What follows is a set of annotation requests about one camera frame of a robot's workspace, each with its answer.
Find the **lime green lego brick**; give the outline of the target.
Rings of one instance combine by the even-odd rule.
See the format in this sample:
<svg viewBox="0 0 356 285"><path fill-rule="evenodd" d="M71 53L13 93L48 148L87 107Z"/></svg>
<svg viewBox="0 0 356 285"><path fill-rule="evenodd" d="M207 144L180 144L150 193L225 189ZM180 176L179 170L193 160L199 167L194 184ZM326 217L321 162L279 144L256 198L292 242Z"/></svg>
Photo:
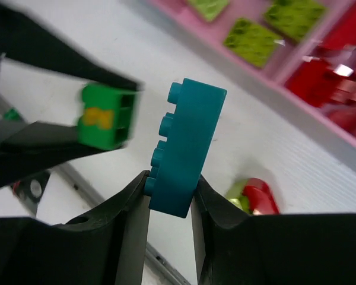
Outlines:
<svg viewBox="0 0 356 285"><path fill-rule="evenodd" d="M270 29L246 18L238 18L223 45L255 67L263 68L283 38Z"/></svg>

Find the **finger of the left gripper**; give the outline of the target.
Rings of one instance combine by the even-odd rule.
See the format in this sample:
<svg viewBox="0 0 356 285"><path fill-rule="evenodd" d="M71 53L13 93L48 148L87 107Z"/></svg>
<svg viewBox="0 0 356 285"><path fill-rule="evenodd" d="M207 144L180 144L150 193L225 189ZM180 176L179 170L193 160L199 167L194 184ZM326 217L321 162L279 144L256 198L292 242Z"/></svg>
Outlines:
<svg viewBox="0 0 356 285"><path fill-rule="evenodd" d="M138 91L140 83L105 69L29 15L0 3L0 54L33 67Z"/></svg>
<svg viewBox="0 0 356 285"><path fill-rule="evenodd" d="M102 153L78 142L78 128L0 120L0 188L70 160Z"/></svg>

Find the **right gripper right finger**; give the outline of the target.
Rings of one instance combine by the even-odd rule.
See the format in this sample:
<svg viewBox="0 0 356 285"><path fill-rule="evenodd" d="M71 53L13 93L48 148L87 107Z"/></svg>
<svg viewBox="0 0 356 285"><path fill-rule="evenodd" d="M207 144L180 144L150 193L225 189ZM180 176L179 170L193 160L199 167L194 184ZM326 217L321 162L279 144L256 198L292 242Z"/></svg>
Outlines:
<svg viewBox="0 0 356 285"><path fill-rule="evenodd" d="M356 284L356 213L251 216L200 178L199 284Z"/></svg>

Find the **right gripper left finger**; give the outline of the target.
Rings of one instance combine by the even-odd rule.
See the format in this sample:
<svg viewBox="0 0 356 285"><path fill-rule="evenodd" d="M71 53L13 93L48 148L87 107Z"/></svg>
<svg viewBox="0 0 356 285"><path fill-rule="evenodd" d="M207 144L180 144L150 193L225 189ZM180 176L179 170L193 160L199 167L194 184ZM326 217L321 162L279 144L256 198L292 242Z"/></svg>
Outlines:
<svg viewBox="0 0 356 285"><path fill-rule="evenodd" d="M66 224L0 218L0 284L141 284L148 174Z"/></svg>

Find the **green numbered lego brick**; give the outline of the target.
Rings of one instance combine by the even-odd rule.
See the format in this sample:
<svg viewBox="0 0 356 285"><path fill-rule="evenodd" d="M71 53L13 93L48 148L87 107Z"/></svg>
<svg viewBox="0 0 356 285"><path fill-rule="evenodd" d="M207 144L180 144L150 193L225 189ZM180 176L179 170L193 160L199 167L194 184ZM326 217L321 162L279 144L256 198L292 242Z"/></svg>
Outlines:
<svg viewBox="0 0 356 285"><path fill-rule="evenodd" d="M82 114L78 142L101 150L114 150L130 134L137 92L89 83L81 90Z"/></svg>

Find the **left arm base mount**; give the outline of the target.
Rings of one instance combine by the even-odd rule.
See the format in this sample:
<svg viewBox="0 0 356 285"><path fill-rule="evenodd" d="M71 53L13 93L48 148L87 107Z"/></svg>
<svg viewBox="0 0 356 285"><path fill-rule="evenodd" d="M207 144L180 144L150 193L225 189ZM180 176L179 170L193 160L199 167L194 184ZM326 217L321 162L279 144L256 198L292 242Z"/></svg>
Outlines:
<svg viewBox="0 0 356 285"><path fill-rule="evenodd" d="M50 172L44 170L10 185L12 193L32 215L36 216L39 203L45 193Z"/></svg>

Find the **long teal lego brick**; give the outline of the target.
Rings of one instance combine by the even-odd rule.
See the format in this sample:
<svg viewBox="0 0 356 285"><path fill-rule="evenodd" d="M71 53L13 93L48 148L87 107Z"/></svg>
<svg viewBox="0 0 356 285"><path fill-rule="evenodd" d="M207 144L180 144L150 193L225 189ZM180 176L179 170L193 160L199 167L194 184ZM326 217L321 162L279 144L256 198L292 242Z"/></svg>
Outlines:
<svg viewBox="0 0 356 285"><path fill-rule="evenodd" d="M172 83L173 113L161 120L151 170L144 185L154 211L185 218L197 187L227 90L185 78Z"/></svg>

